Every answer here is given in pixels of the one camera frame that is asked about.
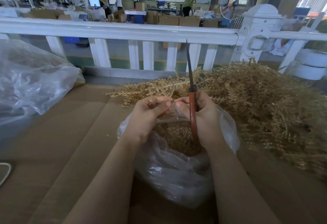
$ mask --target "scissors blade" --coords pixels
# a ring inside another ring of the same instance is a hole
[[[192,67],[191,67],[191,59],[190,59],[190,45],[187,43],[186,40],[186,53],[187,53],[187,64],[188,64],[188,75],[190,77],[190,92],[196,92],[193,82],[193,74],[192,74]]]

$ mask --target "white shirt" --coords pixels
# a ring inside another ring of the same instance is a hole
[[[122,0],[116,0],[117,7],[123,7]]]

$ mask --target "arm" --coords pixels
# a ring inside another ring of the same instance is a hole
[[[200,111],[196,113],[198,136],[207,150],[214,177],[219,223],[280,223],[247,176],[236,155],[225,142],[215,103],[204,92],[197,94]],[[176,100],[187,117],[188,97]]]
[[[127,223],[134,159],[157,117],[169,112],[165,97],[148,97],[135,105],[125,132],[66,217],[64,224]]]

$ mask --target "computer monitor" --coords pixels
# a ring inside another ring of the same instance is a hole
[[[100,7],[100,0],[89,0],[89,3],[91,7]]]

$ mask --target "person in white shirt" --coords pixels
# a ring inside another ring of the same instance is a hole
[[[122,0],[116,0],[117,9],[121,10],[123,8]]]

